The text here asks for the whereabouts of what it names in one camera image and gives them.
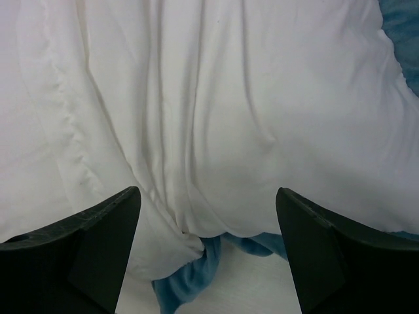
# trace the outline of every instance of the white surface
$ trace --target white surface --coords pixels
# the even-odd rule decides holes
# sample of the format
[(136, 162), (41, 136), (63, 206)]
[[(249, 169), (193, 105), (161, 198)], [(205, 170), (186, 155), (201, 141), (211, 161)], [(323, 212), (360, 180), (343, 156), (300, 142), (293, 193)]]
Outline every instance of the white surface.
[(142, 278), (198, 258), (198, 236), (279, 232), (281, 186), (419, 233), (419, 100), (377, 1), (2, 5), (1, 239), (129, 185)]
[[(117, 314), (159, 314), (150, 282), (129, 275)], [(279, 256), (256, 257), (223, 244), (214, 282), (177, 314), (301, 314), (289, 264)]]

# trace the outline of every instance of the white bedsheet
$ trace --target white bedsheet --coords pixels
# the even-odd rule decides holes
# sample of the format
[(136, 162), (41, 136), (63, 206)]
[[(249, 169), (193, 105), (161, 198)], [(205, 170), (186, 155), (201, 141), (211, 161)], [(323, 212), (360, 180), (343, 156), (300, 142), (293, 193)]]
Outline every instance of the white bedsheet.
[(130, 185), (148, 279), (199, 237), (280, 232), (281, 186), (419, 233), (419, 100), (377, 1), (2, 5), (0, 241)]

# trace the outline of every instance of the wrinkle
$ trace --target wrinkle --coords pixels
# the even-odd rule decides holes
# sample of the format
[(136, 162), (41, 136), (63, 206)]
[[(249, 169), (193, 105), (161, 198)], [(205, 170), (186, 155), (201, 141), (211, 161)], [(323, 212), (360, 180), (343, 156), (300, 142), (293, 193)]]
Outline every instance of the wrinkle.
[(126, 38), (125, 31), (124, 31), (123, 27), (121, 26), (121, 24), (119, 23), (119, 21), (117, 20), (117, 18), (115, 17), (115, 13), (111, 9), (111, 6), (110, 6), (108, 0), (105, 0), (104, 3), (105, 3), (105, 5), (106, 5), (106, 7), (107, 7), (107, 9), (109, 11), (110, 16), (113, 19), (115, 25), (118, 27), (118, 30), (120, 31), (120, 34), (122, 35), (122, 38), (124, 39), (124, 45), (125, 45), (125, 48), (127, 49), (127, 51), (130, 54), (131, 60), (134, 63), (138, 63), (138, 58), (136, 58), (135, 55), (134, 55), (134, 53), (132, 52), (132, 48), (131, 48), (131, 46), (130, 46), (130, 44), (128, 42), (128, 39)]
[[(164, 200), (165, 202), (165, 195), (163, 195), (162, 193), (160, 193), (159, 189), (157, 188), (157, 181), (155, 176), (153, 175), (153, 161), (150, 159), (151, 154), (149, 154), (149, 140), (148, 140), (148, 136), (149, 134), (147, 133), (147, 130), (150, 128), (149, 124), (150, 121), (148, 119), (149, 117), (149, 112), (151, 112), (150, 106), (156, 105), (154, 103), (154, 101), (152, 101), (153, 97), (155, 97), (155, 93), (157, 93), (157, 105), (158, 105), (158, 110), (159, 110), (159, 115), (161, 116), (161, 111), (162, 111), (162, 104), (161, 104), (161, 74), (160, 74), (160, 46), (161, 46), (161, 12), (162, 12), (162, 2), (161, 1), (157, 1), (157, 3), (154, 3), (155, 6), (157, 6), (157, 12), (153, 12), (153, 7), (148, 7), (145, 9), (148, 9), (148, 14), (147, 16), (149, 17), (147, 20), (147, 26), (148, 26), (148, 30), (147, 30), (147, 34), (149, 34), (148, 36), (148, 50), (147, 50), (147, 69), (145, 70), (145, 72), (147, 73), (147, 78), (144, 80), (145, 81), (145, 87), (144, 87), (144, 92), (145, 92), (145, 102), (144, 102), (144, 106), (141, 109), (142, 111), (142, 121), (141, 121), (141, 143), (139, 145), (139, 147), (141, 147), (141, 156), (144, 159), (145, 162), (145, 167), (144, 169), (142, 169), (142, 171), (146, 171), (147, 172), (147, 178), (148, 181), (151, 182), (152, 185), (152, 189), (148, 191), (148, 193), (152, 194), (151, 192), (154, 191), (154, 193), (156, 194), (157, 198), (162, 201)], [(155, 24), (152, 25), (152, 21), (153, 19), (150, 18), (151, 15), (153, 15), (153, 13), (156, 14), (157, 19), (155, 20)], [(156, 42), (153, 41), (153, 37), (154, 33), (153, 33), (153, 28), (157, 29), (157, 40)], [(151, 80), (154, 79), (154, 77), (157, 76), (157, 92), (154, 90), (154, 86), (152, 84), (149, 84), (149, 82)], [(159, 125), (158, 125), (158, 129), (160, 130), (160, 149), (163, 149), (163, 144), (162, 144), (162, 134), (161, 134), (161, 129), (162, 129), (162, 121), (160, 119), (159, 121)]]
[(294, 22), (293, 27), (294, 29), (297, 28), (297, 23), (299, 21), (299, 12), (300, 12), (300, 0), (295, 0), (295, 15), (294, 15)]
[[(162, 93), (162, 89), (163, 89), (163, 75), (162, 75), (162, 46), (163, 46), (163, 40), (162, 40), (162, 32), (163, 32), (163, 23), (162, 23), (162, 17), (164, 14), (164, 4), (162, 1), (158, 2), (158, 17), (160, 18), (158, 20), (158, 26), (157, 26), (157, 81), (158, 81), (158, 104), (159, 104), (159, 109), (160, 109), (160, 117), (163, 117), (166, 113), (165, 113), (165, 107), (164, 107), (164, 102), (163, 102), (163, 93)], [(165, 166), (167, 164), (167, 152), (166, 152), (166, 146), (164, 144), (164, 134), (165, 134), (165, 125), (162, 119), (160, 119), (160, 150), (162, 152), (162, 163), (161, 163), (161, 176), (160, 176), (160, 180), (162, 182), (162, 201), (166, 204), (166, 206), (168, 205), (166, 196), (167, 196), (167, 183), (166, 180), (164, 178), (164, 174), (165, 174)], [(172, 133), (170, 132), (170, 144), (172, 143)]]
[[(215, 57), (214, 60), (212, 62), (213, 66), (210, 68), (209, 73), (208, 73), (208, 77), (219, 77), (219, 73), (221, 70), (221, 66), (222, 63), (222, 59), (223, 59), (223, 52), (226, 51), (226, 45), (227, 45), (227, 41), (228, 41), (228, 32), (226, 31), (222, 31), (221, 34), (219, 34), (218, 36), (219, 38), (215, 37), (214, 40), (209, 41), (208, 45), (211, 47), (216, 47), (214, 49), (216, 50), (215, 53)], [(207, 86), (206, 86), (206, 96), (205, 99), (203, 99), (203, 103), (206, 105), (206, 116), (210, 116), (210, 112), (211, 112), (211, 107), (208, 106), (207, 104), (210, 103), (210, 99), (213, 97), (214, 92), (216, 89), (216, 80), (209, 80)], [(205, 145), (204, 145), (204, 149), (206, 150), (206, 155), (208, 155), (208, 136), (209, 136), (209, 128), (210, 128), (210, 120), (209, 119), (204, 119), (203, 123), (204, 123), (204, 127), (203, 127), (203, 133), (205, 134), (206, 138), (204, 139)]]
[(115, 130), (114, 125), (111, 122), (111, 117), (109, 116), (109, 112), (108, 110), (106, 110), (105, 108), (105, 104), (103, 101), (103, 96), (100, 92), (98, 83), (96, 82), (91, 70), (90, 70), (90, 47), (89, 47), (89, 32), (88, 32), (88, 25), (87, 25), (87, 19), (86, 19), (86, 3), (85, 0), (76, 0), (76, 8), (77, 8), (77, 18), (79, 20), (79, 25), (80, 25), (80, 31), (81, 31), (81, 38), (82, 38), (82, 44), (83, 44), (83, 48), (84, 48), (84, 55), (85, 55), (85, 62), (86, 65), (84, 67), (85, 71), (86, 71), (86, 76), (88, 77), (93, 90), (95, 91), (96, 97), (98, 99), (98, 102), (100, 104), (100, 107), (103, 111), (103, 114), (106, 117), (106, 120), (108, 122), (108, 126), (111, 130), (111, 133), (113, 134), (113, 137), (115, 138), (115, 142), (118, 145), (118, 149), (120, 150), (120, 152), (123, 154), (123, 149), (122, 149), (122, 145), (120, 143), (120, 141), (118, 140), (117, 137), (117, 132)]
[[(50, 12), (48, 10), (48, 5), (45, 3), (45, 1), (41, 1), (41, 5), (44, 12), (44, 27), (43, 27), (43, 35), (47, 41), (46, 46), (46, 52), (50, 56), (50, 63), (49, 66), (51, 66), (53, 72), (55, 72), (57, 77), (57, 82), (55, 86), (56, 95), (58, 96), (58, 99), (62, 102), (63, 108), (66, 109), (66, 119), (67, 124), (71, 126), (71, 137), (72, 142), (77, 143), (79, 146), (79, 153), (82, 154), (82, 152), (86, 152), (86, 149), (83, 145), (83, 140), (79, 139), (77, 136), (78, 134), (81, 134), (80, 138), (83, 138), (85, 135), (85, 132), (81, 129), (80, 126), (77, 125), (77, 122), (74, 118), (74, 104), (68, 102), (66, 100), (66, 97), (64, 96), (65, 90), (70, 90), (71, 93), (81, 99), (82, 97), (77, 93), (76, 90), (70, 85), (70, 83), (65, 79), (66, 73), (63, 69), (60, 69), (59, 63), (57, 62), (55, 56), (58, 56), (58, 53), (55, 53), (54, 47), (52, 44), (52, 38), (51, 30), (48, 27), (48, 20), (50, 18)], [(81, 159), (80, 164), (84, 166), (84, 170), (86, 171), (86, 180), (90, 183), (89, 185), (92, 187), (92, 189), (98, 193), (99, 190), (102, 190), (102, 184), (100, 183), (99, 177), (97, 173), (94, 173), (93, 169), (86, 163), (86, 156)]]
[[(185, 163), (184, 163), (184, 168), (185, 168), (185, 178), (187, 180), (186, 182), (186, 189), (187, 189), (187, 194), (188, 194), (188, 202), (190, 205), (190, 208), (193, 210), (196, 206), (204, 206), (205, 208), (208, 209), (208, 211), (211, 211), (211, 215), (212, 217), (217, 221), (217, 223), (222, 226), (223, 228), (228, 228), (227, 225), (221, 220), (221, 218), (219, 217), (219, 215), (217, 215), (216, 211), (211, 210), (211, 206), (209, 201), (205, 198), (205, 196), (199, 191), (199, 189), (197, 189), (196, 187), (196, 158), (195, 158), (195, 145), (194, 145), (194, 122), (196, 120), (196, 102), (198, 99), (198, 91), (199, 91), (199, 81), (200, 81), (200, 77), (202, 76), (202, 71), (201, 71), (201, 61), (202, 61), (202, 54), (203, 54), (203, 49), (202, 49), (202, 45), (203, 45), (203, 35), (204, 35), (204, 21), (205, 21), (205, 6), (206, 6), (206, 1), (201, 1), (201, 6), (200, 6), (200, 27), (199, 30), (196, 32), (196, 36), (197, 38), (197, 42), (198, 42), (198, 49), (196, 50), (196, 72), (195, 72), (195, 82), (194, 82), (194, 95), (193, 95), (193, 102), (192, 102), (192, 106), (189, 112), (189, 117), (191, 117), (191, 123), (189, 128), (186, 131), (186, 135), (187, 135), (187, 140), (185, 143)], [(221, 57), (222, 51), (224, 51), (223, 46), (219, 46), (218, 49), (218, 54), (217, 57)], [(211, 80), (210, 85), (212, 86), (212, 88), (214, 89), (214, 80)], [(199, 217), (196, 217), (196, 215), (191, 215), (191, 219), (194, 221), (194, 225), (195, 226), (200, 226), (200, 222), (199, 222)]]
[(269, 133), (264, 126), (262, 126), (261, 120), (259, 115), (256, 113), (255, 105), (253, 103), (253, 96), (252, 96), (252, 88), (251, 88), (251, 81), (250, 81), (250, 72), (249, 72), (249, 52), (247, 50), (247, 23), (246, 23), (246, 0), (241, 0), (240, 2), (240, 21), (241, 21), (241, 28), (242, 33), (241, 40), (242, 40), (242, 67), (243, 67), (243, 81), (244, 81), (244, 92), (246, 96), (246, 105), (251, 113), (251, 117), (253, 123), (256, 125), (258, 130), (261, 132), (262, 136), (264, 137), (265, 141), (269, 143), (275, 143), (276, 138)]

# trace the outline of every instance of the blue fabric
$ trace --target blue fabric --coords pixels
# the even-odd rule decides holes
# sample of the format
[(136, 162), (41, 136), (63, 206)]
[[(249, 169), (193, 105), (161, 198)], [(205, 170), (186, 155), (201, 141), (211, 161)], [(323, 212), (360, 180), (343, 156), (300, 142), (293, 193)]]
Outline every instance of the blue fabric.
[(404, 231), (394, 232), (393, 234), (395, 236), (404, 237), (405, 239), (419, 241), (419, 234), (408, 234)]
[(153, 281), (161, 314), (174, 314), (179, 306), (193, 301), (210, 285), (221, 258), (221, 238), (252, 255), (268, 256), (275, 253), (287, 259), (285, 245), (280, 235), (260, 234), (242, 239), (231, 234), (223, 234), (211, 239), (201, 239), (205, 251), (200, 259), (183, 266), (167, 278)]
[(393, 41), (394, 54), (407, 86), (419, 96), (419, 0), (379, 0), (382, 29)]

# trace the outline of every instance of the mattress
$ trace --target mattress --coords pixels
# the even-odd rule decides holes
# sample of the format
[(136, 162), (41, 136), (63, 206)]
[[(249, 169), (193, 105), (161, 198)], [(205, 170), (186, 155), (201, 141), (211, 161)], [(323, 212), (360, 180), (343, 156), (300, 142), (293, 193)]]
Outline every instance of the mattress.
[[(299, 314), (289, 264), (279, 256), (257, 257), (227, 242), (214, 282), (178, 314)], [(148, 281), (127, 275), (117, 314), (160, 313)]]

